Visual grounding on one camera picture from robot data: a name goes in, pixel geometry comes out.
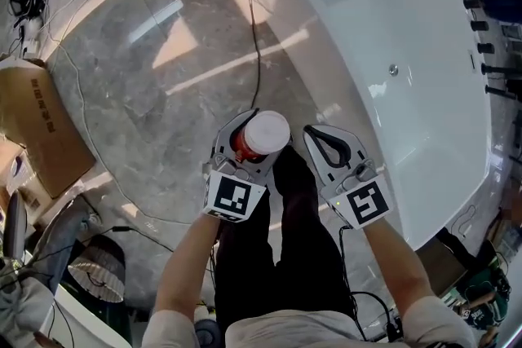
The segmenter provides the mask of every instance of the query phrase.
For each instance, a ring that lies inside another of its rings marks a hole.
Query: floor
[[[220,126],[250,107],[256,61],[248,0],[75,0],[65,7],[69,1],[49,0],[50,15],[64,7],[51,22],[51,35],[60,39],[69,27],[62,45],[78,74],[66,54],[50,40],[42,58],[71,118],[105,164],[98,163],[87,175],[86,196],[99,210],[105,228],[129,224],[174,248],[200,212],[201,165],[210,154],[212,139]],[[6,8],[0,10],[0,17],[0,22],[5,22],[0,24],[0,46],[6,51],[15,38],[13,20]],[[493,42],[500,52],[488,57],[489,64],[501,65],[507,55],[498,26],[490,26],[484,42]],[[258,34],[260,47],[271,48],[263,55],[256,105],[283,113],[294,131],[320,120],[270,28],[261,22]],[[492,81],[492,86],[501,85],[502,81]],[[467,223],[471,230],[463,237],[472,252],[478,249],[496,213],[510,170],[506,155],[511,150],[514,105],[496,96],[491,97],[491,105],[492,167],[469,201],[476,213]],[[296,148],[306,155],[300,135],[296,141]],[[271,200],[269,240],[277,260],[281,198],[273,192]],[[462,217],[455,217],[455,233],[471,217],[469,205],[464,206]],[[340,219],[329,210],[322,210],[321,218],[337,239]],[[150,308],[169,252],[132,232],[111,237],[126,254],[127,303]],[[352,288],[374,292],[391,304],[362,232],[345,234],[345,248]],[[207,301],[213,298],[209,276],[202,296]],[[380,333],[381,307],[364,298],[359,305],[367,334]]]

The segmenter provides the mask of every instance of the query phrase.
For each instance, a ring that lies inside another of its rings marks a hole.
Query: white bathtub
[[[280,42],[299,34],[286,50],[317,107],[359,136],[395,197],[391,223],[422,246],[489,170],[483,59],[462,0],[254,2]]]

